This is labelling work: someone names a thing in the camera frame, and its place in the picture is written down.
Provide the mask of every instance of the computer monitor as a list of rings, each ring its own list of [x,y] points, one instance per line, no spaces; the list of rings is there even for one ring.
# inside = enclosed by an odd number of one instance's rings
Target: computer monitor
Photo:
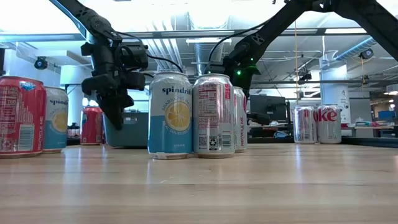
[[[266,114],[271,121],[287,122],[286,100],[279,96],[250,95],[250,113]]]

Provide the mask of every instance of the lemon graphic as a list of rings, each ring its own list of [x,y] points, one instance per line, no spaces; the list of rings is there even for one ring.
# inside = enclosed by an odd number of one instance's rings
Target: lemon graphic
[[[52,125],[59,132],[65,132],[68,128],[67,124],[68,115],[62,111],[52,117]]]
[[[184,131],[189,127],[191,114],[189,106],[183,101],[171,103],[166,109],[166,123],[176,131]]]

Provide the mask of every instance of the diet coke can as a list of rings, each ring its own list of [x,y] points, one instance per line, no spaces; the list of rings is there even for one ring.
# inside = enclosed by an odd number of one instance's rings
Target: diet coke can
[[[234,110],[234,145],[235,152],[244,152],[248,148],[248,126],[246,115],[246,95],[243,89],[234,86],[235,110]]]
[[[202,75],[193,86],[193,150],[202,158],[235,153],[234,87],[226,75]]]
[[[294,142],[314,144],[317,141],[317,112],[312,106],[294,108]]]
[[[318,140],[322,144],[341,143],[341,118],[338,105],[318,107]]]

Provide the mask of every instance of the can lid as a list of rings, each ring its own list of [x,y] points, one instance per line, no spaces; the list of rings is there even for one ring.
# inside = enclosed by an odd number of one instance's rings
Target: can lid
[[[221,76],[221,77],[225,77],[225,78],[229,79],[229,76],[224,75],[224,74],[217,74],[217,73],[204,74],[204,75],[199,76],[197,79],[203,78],[203,77],[213,77],[213,76]]]
[[[17,76],[12,76],[12,75],[5,75],[5,76],[1,76],[0,78],[11,78],[11,79],[21,79],[21,78],[23,78],[25,80],[31,80],[31,81],[39,82],[39,83],[43,84],[43,82],[40,81],[40,80],[36,80],[36,79],[33,79],[33,78],[26,78],[26,77],[17,77]]]
[[[184,73],[181,73],[181,72],[159,72],[159,73],[156,73],[154,75],[154,77],[156,78],[157,75],[183,75],[185,77],[188,76],[187,74],[184,74]]]

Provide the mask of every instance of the security camera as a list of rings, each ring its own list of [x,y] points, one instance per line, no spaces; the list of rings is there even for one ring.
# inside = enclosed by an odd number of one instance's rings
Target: security camera
[[[35,62],[35,68],[39,70],[44,70],[49,66],[48,61],[45,60],[45,57],[37,57]]]

